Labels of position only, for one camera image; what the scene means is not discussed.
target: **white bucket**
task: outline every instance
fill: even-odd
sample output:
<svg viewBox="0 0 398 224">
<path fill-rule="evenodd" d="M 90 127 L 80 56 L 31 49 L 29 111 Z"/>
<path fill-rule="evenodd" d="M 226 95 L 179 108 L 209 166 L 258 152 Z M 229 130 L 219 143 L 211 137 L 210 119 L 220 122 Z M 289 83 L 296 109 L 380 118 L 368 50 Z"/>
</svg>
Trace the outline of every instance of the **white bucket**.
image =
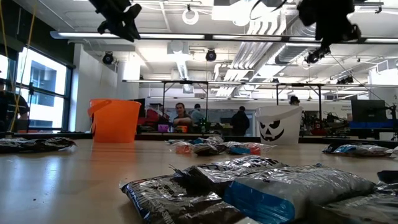
<svg viewBox="0 0 398 224">
<path fill-rule="evenodd" d="M 301 106 L 265 106 L 256 110 L 260 138 L 264 144 L 299 143 Z"/>
</svg>

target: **dark jacket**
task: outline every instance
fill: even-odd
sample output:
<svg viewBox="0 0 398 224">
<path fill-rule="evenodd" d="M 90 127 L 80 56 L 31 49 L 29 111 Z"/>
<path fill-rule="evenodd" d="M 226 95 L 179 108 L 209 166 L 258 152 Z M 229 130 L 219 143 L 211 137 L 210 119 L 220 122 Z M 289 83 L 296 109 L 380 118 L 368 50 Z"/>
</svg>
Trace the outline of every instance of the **dark jacket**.
<svg viewBox="0 0 398 224">
<path fill-rule="evenodd" d="M 249 118 L 244 111 L 238 111 L 231 119 L 233 126 L 232 132 L 238 135 L 245 135 L 246 130 L 250 127 Z"/>
</svg>

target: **woman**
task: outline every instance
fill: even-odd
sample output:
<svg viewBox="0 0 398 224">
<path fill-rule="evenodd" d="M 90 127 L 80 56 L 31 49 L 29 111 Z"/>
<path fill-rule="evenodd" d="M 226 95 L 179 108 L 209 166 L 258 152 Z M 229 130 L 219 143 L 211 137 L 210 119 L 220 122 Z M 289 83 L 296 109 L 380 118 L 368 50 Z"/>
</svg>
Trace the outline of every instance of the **woman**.
<svg viewBox="0 0 398 224">
<path fill-rule="evenodd" d="M 177 103 L 175 105 L 177 111 L 177 117 L 174 118 L 173 124 L 178 126 L 188 126 L 188 130 L 192 127 L 192 119 L 185 111 L 185 105 L 183 103 Z"/>
</svg>

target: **desk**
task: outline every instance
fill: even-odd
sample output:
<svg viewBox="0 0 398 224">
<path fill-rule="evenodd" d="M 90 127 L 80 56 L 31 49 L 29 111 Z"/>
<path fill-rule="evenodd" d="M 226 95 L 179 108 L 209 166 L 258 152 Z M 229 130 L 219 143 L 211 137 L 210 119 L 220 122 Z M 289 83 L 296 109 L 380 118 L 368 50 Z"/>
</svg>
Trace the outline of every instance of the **desk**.
<svg viewBox="0 0 398 224">
<path fill-rule="evenodd" d="M 162 141 L 93 144 L 92 140 L 77 140 L 76 143 L 77 147 L 67 151 L 0 155 L 2 224 L 141 223 L 133 204 L 119 190 L 119 181 L 172 174 L 169 164 L 184 169 L 238 157 L 176 154 Z M 398 169 L 398 162 L 391 159 L 327 155 L 321 153 L 324 147 L 322 144 L 276 147 L 266 156 L 292 166 L 320 162 L 374 182 L 377 182 L 376 172 Z"/>
</svg>

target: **yellow cable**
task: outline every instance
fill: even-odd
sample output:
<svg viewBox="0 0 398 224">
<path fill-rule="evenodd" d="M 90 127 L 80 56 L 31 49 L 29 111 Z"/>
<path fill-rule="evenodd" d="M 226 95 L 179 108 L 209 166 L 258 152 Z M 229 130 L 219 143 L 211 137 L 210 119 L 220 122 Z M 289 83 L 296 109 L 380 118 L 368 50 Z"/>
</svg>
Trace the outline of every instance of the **yellow cable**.
<svg viewBox="0 0 398 224">
<path fill-rule="evenodd" d="M 12 131 L 14 129 L 14 124 L 15 124 L 15 120 L 16 120 L 16 117 L 17 117 L 18 109 L 19 109 L 19 99 L 21 98 L 22 81 L 23 81 L 23 78 L 24 78 L 25 64 L 26 64 L 26 59 L 27 59 L 28 53 L 29 53 L 30 42 L 32 40 L 33 25 L 34 25 L 34 22 L 35 22 L 36 12 L 37 12 L 37 2 L 38 2 L 38 0 L 36 0 L 35 6 L 34 6 L 34 9 L 33 9 L 32 23 L 30 24 L 29 38 L 28 38 L 27 47 L 26 47 L 27 50 L 26 50 L 26 57 L 25 57 L 25 62 L 24 62 L 24 69 L 23 69 L 22 74 L 21 74 L 21 82 L 19 83 L 19 93 L 18 93 L 18 97 L 17 97 L 17 100 L 16 100 L 16 109 L 15 109 L 15 112 L 14 112 L 14 117 L 12 118 L 10 131 Z"/>
</svg>

